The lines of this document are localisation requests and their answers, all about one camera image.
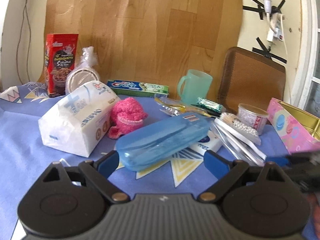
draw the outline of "red box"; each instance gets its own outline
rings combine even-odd
[[[49,97],[65,95],[66,78],[75,66],[78,34],[48,34],[44,73]]]

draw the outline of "pink box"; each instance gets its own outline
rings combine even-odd
[[[267,112],[290,154],[320,150],[319,118],[275,98],[271,99]]]

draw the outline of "table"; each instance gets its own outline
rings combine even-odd
[[[87,158],[68,154],[42,144],[38,119],[61,97],[48,98],[45,85],[28,83],[11,87],[0,94],[0,239],[9,240],[17,222],[17,206],[23,195],[43,170],[52,162],[65,159],[70,165],[78,165]],[[169,118],[159,110],[152,98],[137,98],[149,114],[148,125]],[[287,154],[287,150],[272,126],[266,126],[261,136],[262,150],[268,156]],[[113,150],[115,140],[105,136],[90,155],[97,160],[101,153]],[[232,155],[221,148],[218,152],[226,159]],[[132,172],[121,164],[109,180],[130,197],[136,193],[192,193],[197,196],[217,179],[204,167],[200,155],[175,154],[142,172]],[[312,224],[304,230],[309,240],[316,239]]]

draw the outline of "blue plastic case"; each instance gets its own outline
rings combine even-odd
[[[209,127],[207,117],[185,113],[119,138],[116,150],[126,168],[141,171],[201,140]]]

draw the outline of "wood grain backdrop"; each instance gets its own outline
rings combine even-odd
[[[94,46],[101,80],[169,86],[188,69],[213,77],[215,100],[226,51],[237,45],[242,0],[48,0],[47,33],[79,33],[81,48]]]

